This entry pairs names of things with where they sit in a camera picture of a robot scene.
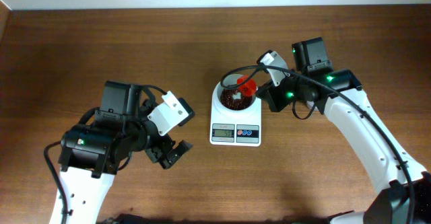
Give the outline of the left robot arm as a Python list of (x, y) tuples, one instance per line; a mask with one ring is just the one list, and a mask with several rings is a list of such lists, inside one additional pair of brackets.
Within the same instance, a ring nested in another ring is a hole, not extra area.
[(95, 223), (115, 176), (143, 151), (152, 163), (171, 168), (192, 144), (176, 143), (169, 131), (195, 115), (183, 98), (162, 91), (157, 103), (152, 85), (107, 81), (102, 103), (88, 110), (58, 141), (56, 170), (44, 158), (57, 186), (51, 223)]

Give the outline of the orange measuring scoop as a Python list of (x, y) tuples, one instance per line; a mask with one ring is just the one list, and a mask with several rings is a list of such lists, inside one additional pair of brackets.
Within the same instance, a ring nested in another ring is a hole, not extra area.
[(244, 96), (252, 97), (257, 91), (257, 84), (253, 79), (249, 79), (248, 75), (242, 75), (236, 82), (241, 94)]

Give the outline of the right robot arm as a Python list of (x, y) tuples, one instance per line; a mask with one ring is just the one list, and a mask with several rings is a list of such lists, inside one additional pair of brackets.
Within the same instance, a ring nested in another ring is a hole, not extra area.
[(272, 112), (307, 102), (347, 139), (377, 193), (366, 211), (350, 211), (328, 223), (429, 223), (430, 173), (394, 138), (371, 106), (362, 84), (349, 70), (334, 70), (322, 38), (292, 46), (295, 70), (273, 50), (257, 61), (271, 76), (256, 96)]

